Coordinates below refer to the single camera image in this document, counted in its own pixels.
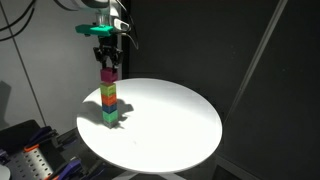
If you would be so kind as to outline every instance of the purple block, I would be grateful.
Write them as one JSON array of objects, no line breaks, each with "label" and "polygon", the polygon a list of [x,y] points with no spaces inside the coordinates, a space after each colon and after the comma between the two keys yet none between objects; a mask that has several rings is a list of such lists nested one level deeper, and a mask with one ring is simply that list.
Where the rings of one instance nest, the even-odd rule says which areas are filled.
[{"label": "purple block", "polygon": [[106,83],[113,83],[114,81],[118,80],[118,73],[113,72],[112,68],[110,67],[101,69],[100,75],[101,75],[101,81]]}]

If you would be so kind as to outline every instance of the table surface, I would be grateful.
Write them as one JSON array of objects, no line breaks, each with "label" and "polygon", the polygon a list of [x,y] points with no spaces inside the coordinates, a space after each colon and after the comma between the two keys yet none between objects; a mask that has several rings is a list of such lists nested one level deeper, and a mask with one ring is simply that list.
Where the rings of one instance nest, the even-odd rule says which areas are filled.
[{"label": "table surface", "polygon": [[119,126],[103,125],[99,89],[77,116],[84,142],[111,164],[146,174],[175,173],[200,164],[217,148],[220,117],[196,92],[156,79],[121,80],[116,88]]}]

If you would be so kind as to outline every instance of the dark background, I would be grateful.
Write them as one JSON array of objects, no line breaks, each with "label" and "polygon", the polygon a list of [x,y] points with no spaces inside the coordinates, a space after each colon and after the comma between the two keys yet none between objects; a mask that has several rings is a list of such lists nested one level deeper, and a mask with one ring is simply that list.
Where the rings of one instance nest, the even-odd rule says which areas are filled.
[{"label": "dark background", "polygon": [[[276,0],[131,1],[140,49],[124,77],[187,86],[228,113]],[[261,179],[317,179],[320,11],[289,0],[216,154]]]}]

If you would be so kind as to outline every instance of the block tower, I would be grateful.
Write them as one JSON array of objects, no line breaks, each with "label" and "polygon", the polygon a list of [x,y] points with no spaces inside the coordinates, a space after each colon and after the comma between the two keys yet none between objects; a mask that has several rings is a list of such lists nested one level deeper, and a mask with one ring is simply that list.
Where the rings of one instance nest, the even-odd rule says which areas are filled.
[{"label": "block tower", "polygon": [[102,116],[104,124],[113,128],[118,124],[117,89],[114,81],[118,79],[116,70],[112,68],[101,69],[100,92],[102,100]]}]

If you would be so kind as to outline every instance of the orange block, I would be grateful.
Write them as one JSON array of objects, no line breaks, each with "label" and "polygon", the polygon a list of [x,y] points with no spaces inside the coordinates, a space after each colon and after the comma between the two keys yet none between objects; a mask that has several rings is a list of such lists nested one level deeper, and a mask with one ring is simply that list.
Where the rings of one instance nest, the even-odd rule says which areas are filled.
[{"label": "orange block", "polygon": [[111,106],[112,104],[117,102],[116,94],[113,94],[111,96],[105,96],[105,95],[101,94],[101,99],[102,99],[102,103],[107,106]]}]

